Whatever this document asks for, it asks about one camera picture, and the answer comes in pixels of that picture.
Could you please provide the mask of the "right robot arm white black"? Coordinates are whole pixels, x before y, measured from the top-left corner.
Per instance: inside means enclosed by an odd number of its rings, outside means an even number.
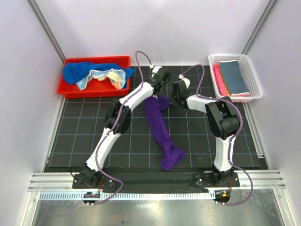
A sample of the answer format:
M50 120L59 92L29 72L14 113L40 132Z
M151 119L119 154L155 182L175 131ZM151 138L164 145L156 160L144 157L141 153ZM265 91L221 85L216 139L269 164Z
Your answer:
M203 97L190 93L184 80L173 83L171 104L207 115L209 128L216 140L212 182L216 186L227 184L234 175L232 161L234 142L242 129L240 111L229 97Z

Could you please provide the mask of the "purple towel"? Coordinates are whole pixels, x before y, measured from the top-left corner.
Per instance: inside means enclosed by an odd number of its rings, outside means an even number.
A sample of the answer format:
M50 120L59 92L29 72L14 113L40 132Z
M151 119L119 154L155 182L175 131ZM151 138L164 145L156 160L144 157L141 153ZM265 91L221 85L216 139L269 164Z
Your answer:
M164 171L170 171L174 165L185 158L185 151L178 148L172 141L167 130L162 111L171 105L170 99L164 96L153 95L144 100L146 119L155 141L163 151L160 166Z

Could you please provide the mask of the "pink microfiber towel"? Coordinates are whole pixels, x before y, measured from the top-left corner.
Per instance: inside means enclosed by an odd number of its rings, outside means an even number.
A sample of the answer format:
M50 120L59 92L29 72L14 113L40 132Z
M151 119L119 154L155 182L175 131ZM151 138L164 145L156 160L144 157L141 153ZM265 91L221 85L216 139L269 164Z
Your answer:
M222 74L220 72L220 66L219 63L216 63L213 66L213 71L214 71L214 77L215 77L215 81L216 84L219 88L220 94L222 96L231 96L231 97L248 97L250 96L249 92L244 92L244 93L238 93L238 94L230 94L227 87L225 86L225 83L223 81L223 77Z

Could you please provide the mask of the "yellow tiger print towel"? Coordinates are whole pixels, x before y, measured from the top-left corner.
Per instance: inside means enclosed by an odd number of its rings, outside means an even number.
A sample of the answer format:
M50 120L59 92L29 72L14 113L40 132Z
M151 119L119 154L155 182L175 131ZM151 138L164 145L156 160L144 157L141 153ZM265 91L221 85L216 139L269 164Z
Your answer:
M231 96L250 96L237 60L221 61L219 69L225 87Z

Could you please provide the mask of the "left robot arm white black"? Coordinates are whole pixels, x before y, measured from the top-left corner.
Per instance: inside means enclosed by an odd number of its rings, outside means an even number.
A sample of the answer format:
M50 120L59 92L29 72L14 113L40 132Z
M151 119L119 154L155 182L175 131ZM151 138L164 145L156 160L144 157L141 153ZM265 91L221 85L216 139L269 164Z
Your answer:
M79 182L88 188L96 188L100 184L105 159L117 139L128 130L132 111L145 99L161 92L170 77L171 74L166 69L156 66L150 77L142 80L132 92L119 100L110 101L102 136L91 156L80 167Z

